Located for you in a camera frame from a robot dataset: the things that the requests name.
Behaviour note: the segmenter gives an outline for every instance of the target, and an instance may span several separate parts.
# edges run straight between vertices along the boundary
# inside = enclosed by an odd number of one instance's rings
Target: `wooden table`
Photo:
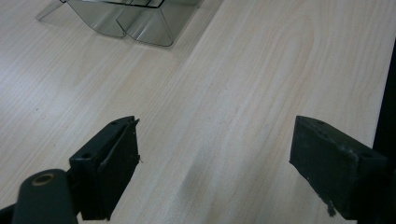
[[[143,162],[109,223],[348,223],[289,164],[294,119],[372,145],[394,0],[204,3],[170,49],[99,35],[69,6],[34,20],[47,3],[0,1],[1,207],[135,115]]]

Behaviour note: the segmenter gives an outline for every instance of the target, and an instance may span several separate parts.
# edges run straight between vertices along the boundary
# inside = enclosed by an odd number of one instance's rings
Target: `light wood grain surface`
[[[109,223],[349,223],[289,164],[294,119],[372,145],[396,2],[208,1],[170,49],[0,1],[0,206],[135,115],[143,163]]]

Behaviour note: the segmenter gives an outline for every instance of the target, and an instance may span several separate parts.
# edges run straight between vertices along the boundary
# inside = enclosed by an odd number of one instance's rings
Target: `clear plastic container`
[[[131,36],[148,44],[171,46],[203,0],[66,0],[96,32]],[[36,18],[59,7],[53,0]]]

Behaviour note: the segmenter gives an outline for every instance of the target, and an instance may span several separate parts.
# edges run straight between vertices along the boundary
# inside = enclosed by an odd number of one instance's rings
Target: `transparent plastic box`
[[[52,0],[37,15],[40,21],[67,3],[93,30],[131,36],[148,44],[171,46],[203,0]]]

